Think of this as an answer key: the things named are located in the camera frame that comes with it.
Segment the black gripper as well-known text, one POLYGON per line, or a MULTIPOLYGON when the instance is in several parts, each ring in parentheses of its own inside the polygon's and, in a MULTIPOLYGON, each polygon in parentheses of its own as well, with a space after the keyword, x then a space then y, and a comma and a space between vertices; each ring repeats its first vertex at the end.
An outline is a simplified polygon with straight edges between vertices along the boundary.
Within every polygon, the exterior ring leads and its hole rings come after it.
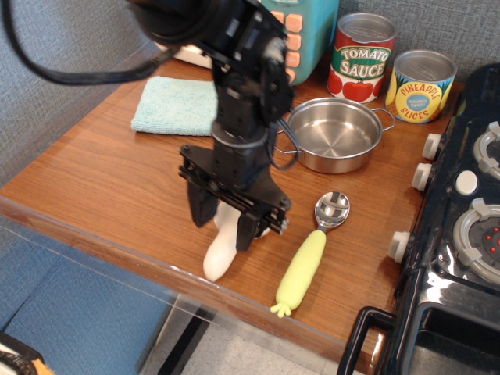
POLYGON ((241 212, 237 222, 236 249, 248 251, 257 234, 287 228, 291 200, 271 177, 275 130, 244 140, 215 134, 213 147, 183 145, 180 175, 187 181, 191 218, 203 227, 225 202, 241 212))

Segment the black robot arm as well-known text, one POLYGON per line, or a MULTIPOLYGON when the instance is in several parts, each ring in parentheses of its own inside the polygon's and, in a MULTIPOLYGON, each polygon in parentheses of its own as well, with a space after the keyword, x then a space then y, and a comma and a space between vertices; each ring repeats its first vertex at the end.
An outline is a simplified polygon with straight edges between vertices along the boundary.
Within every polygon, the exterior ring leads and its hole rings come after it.
POLYGON ((240 213, 239 251, 265 230, 282 230, 291 202, 270 175, 279 123, 294 97, 282 24, 257 1, 132 1, 130 8, 156 43, 194 45, 212 60, 213 147, 180 150, 195 225, 225 202, 240 213))

